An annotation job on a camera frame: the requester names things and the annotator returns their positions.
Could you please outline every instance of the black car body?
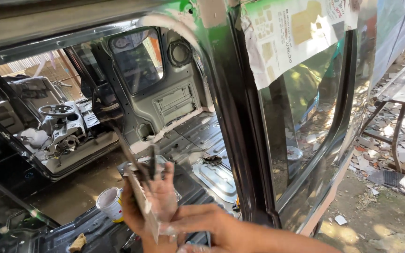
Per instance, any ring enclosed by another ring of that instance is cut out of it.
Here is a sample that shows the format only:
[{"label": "black car body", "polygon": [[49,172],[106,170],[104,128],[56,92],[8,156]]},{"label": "black car body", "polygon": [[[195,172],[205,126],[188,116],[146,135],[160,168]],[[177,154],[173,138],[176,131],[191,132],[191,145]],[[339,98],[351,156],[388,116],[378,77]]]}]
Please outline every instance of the black car body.
[{"label": "black car body", "polygon": [[[357,29],[334,25],[338,42],[259,90],[242,26],[242,8],[254,1],[1,1],[0,65],[64,49],[104,131],[118,133],[139,157],[155,142],[177,164],[179,204],[217,202],[244,221],[310,235],[334,199],[363,122],[376,2],[354,1]],[[26,126],[38,124],[1,76],[0,95]],[[307,122],[295,129],[301,115]],[[301,157],[290,158],[288,146]],[[209,155],[222,163],[201,163]],[[0,228],[8,229],[0,231],[0,252],[62,251],[82,232],[83,252],[141,250],[126,225],[96,207],[59,226],[20,200],[90,161],[54,173],[0,122]],[[241,212],[232,208],[236,196]]]}]

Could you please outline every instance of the dirt ground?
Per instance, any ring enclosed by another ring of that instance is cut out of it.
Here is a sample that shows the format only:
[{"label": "dirt ground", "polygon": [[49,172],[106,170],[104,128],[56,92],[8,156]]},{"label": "dirt ground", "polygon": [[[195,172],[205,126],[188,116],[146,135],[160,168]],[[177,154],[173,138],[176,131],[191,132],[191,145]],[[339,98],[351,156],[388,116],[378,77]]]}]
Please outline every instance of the dirt ground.
[{"label": "dirt ground", "polygon": [[[399,72],[404,58],[387,73]],[[380,186],[373,196],[370,181],[348,170],[338,187],[335,201],[324,214],[318,239],[344,253],[397,253],[405,250],[405,196]],[[347,224],[334,218],[342,215]]]}]

